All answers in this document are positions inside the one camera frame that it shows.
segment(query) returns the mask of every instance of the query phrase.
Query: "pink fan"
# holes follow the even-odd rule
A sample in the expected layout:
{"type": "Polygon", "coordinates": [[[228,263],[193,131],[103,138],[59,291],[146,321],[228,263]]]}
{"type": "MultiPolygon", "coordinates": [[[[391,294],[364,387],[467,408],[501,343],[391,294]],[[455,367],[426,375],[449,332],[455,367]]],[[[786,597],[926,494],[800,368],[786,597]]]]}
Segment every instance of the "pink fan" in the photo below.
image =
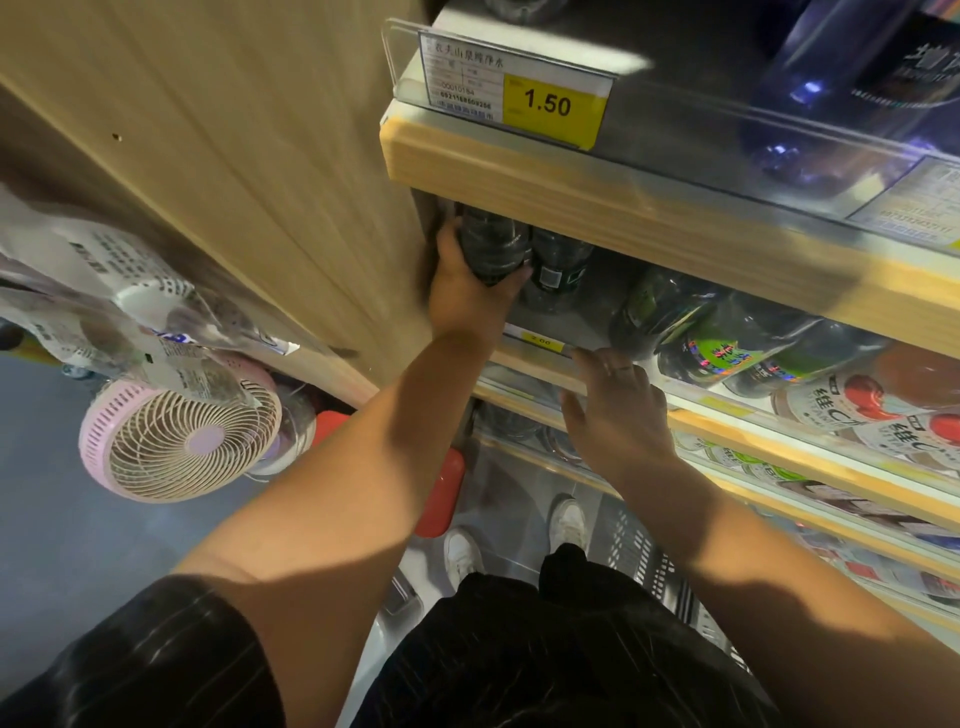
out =
{"type": "Polygon", "coordinates": [[[90,475],[114,493],[150,503],[202,496],[260,459],[280,426],[280,400],[261,367],[218,353],[256,406],[188,400],[119,379],[90,404],[80,455],[90,475]]]}

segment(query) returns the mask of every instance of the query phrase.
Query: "price tag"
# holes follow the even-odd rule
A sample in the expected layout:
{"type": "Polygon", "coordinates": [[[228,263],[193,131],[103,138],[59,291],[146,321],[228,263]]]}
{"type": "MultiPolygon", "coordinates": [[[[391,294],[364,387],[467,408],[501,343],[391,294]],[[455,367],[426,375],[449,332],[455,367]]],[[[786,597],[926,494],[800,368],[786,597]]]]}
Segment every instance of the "price tag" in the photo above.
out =
{"type": "Polygon", "coordinates": [[[535,347],[540,347],[541,349],[548,349],[553,353],[563,353],[564,346],[566,346],[562,341],[556,341],[555,339],[542,336],[526,328],[514,326],[513,324],[505,324],[503,332],[508,336],[513,336],[515,339],[525,341],[527,344],[533,344],[535,347]]]}
{"type": "Polygon", "coordinates": [[[430,106],[590,149],[613,86],[609,73],[420,32],[430,106]]]}
{"type": "Polygon", "coordinates": [[[755,412],[755,410],[749,407],[742,407],[739,404],[721,400],[719,397],[714,397],[713,395],[701,397],[700,404],[703,404],[710,409],[715,409],[720,412],[724,412],[725,414],[733,415],[734,417],[747,417],[755,412]]]}

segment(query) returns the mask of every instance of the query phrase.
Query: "sleeve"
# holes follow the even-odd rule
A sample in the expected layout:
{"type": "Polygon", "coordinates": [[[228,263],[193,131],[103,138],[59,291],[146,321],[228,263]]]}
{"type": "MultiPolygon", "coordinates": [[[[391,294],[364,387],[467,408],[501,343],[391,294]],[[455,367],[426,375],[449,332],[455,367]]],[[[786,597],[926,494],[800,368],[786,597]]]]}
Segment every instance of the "sleeve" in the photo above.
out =
{"type": "Polygon", "coordinates": [[[0,728],[174,725],[284,725],[252,628],[192,576],[160,579],[0,703],[0,728]]]}

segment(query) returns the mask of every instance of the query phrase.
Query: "plastic bag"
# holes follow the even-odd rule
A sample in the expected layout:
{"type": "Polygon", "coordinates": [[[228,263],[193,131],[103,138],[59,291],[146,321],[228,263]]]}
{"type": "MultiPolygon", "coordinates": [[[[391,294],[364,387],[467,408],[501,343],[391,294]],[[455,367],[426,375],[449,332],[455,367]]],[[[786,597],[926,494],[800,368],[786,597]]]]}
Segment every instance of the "plastic bag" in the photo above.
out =
{"type": "Polygon", "coordinates": [[[262,347],[282,354],[298,348],[260,330],[227,298],[199,290],[137,236],[77,207],[28,205],[5,185],[0,185],[0,254],[20,264],[17,282],[29,280],[32,271],[36,282],[23,284],[76,302],[49,290],[53,282],[81,297],[111,303],[178,343],[254,353],[262,347]]]}
{"type": "Polygon", "coordinates": [[[257,405],[230,370],[203,349],[155,336],[122,314],[0,288],[0,317],[27,329],[64,364],[134,379],[190,400],[257,405]]]}

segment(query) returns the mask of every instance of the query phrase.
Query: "yellow price label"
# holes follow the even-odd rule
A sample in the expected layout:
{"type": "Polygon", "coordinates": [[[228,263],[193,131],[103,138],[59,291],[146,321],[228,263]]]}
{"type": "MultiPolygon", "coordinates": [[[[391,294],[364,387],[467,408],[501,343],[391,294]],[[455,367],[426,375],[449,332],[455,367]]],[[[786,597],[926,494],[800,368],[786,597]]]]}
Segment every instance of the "yellow price label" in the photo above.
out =
{"type": "Polygon", "coordinates": [[[715,409],[725,414],[733,415],[734,417],[747,417],[755,412],[755,410],[751,409],[750,407],[742,407],[739,404],[734,404],[733,402],[721,400],[719,397],[713,396],[702,397],[700,399],[700,404],[704,404],[710,409],[715,409]]]}
{"type": "Polygon", "coordinates": [[[503,76],[503,123],[590,149],[597,140],[607,99],[542,81],[503,76]]]}
{"type": "Polygon", "coordinates": [[[520,338],[528,344],[533,344],[535,347],[540,347],[541,349],[549,349],[554,353],[561,353],[564,350],[563,342],[548,339],[546,336],[540,336],[533,331],[522,331],[520,338]]]}

